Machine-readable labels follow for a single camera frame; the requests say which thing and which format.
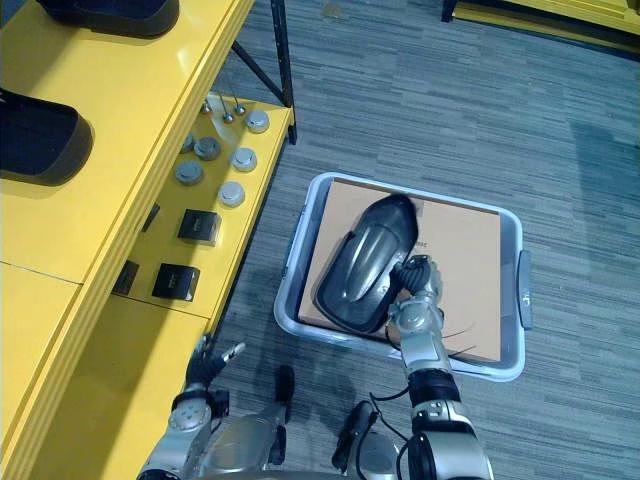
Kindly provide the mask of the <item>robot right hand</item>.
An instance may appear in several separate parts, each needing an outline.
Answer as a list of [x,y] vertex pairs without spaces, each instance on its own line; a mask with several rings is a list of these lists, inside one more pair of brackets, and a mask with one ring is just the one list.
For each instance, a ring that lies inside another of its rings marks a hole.
[[424,293],[439,302],[442,280],[436,262],[429,255],[413,255],[404,262],[397,262],[390,273],[391,283],[411,296]]

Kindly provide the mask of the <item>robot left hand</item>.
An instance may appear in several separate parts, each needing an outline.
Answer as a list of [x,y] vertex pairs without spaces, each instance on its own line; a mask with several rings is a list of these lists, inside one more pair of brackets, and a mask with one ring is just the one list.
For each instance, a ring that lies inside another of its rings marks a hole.
[[244,342],[237,343],[217,354],[211,333],[201,337],[196,344],[186,369],[184,392],[207,390],[220,372],[246,349]]

